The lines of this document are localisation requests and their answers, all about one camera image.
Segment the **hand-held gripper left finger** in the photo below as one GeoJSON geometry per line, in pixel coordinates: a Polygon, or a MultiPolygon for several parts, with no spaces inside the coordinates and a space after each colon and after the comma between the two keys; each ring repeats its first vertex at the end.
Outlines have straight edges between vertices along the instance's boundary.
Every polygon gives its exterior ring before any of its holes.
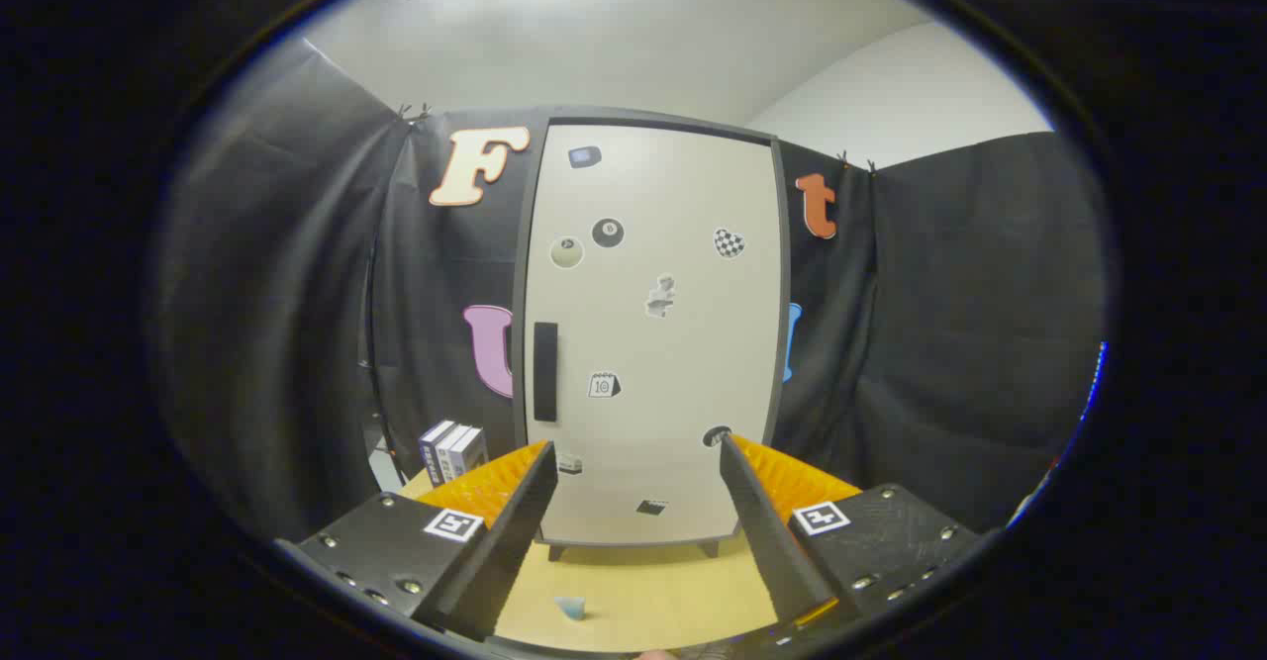
{"type": "Polygon", "coordinates": [[[557,484],[555,443],[525,445],[419,498],[381,493],[279,552],[385,625],[483,641],[557,484]]]}

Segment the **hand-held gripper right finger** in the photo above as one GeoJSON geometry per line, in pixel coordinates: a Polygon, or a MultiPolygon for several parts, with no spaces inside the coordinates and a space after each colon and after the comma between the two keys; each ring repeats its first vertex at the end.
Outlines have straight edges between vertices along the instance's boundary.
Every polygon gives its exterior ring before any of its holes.
{"type": "Polygon", "coordinates": [[[865,490],[754,440],[718,438],[779,628],[834,632],[887,618],[981,547],[960,521],[893,483],[865,490]]]}

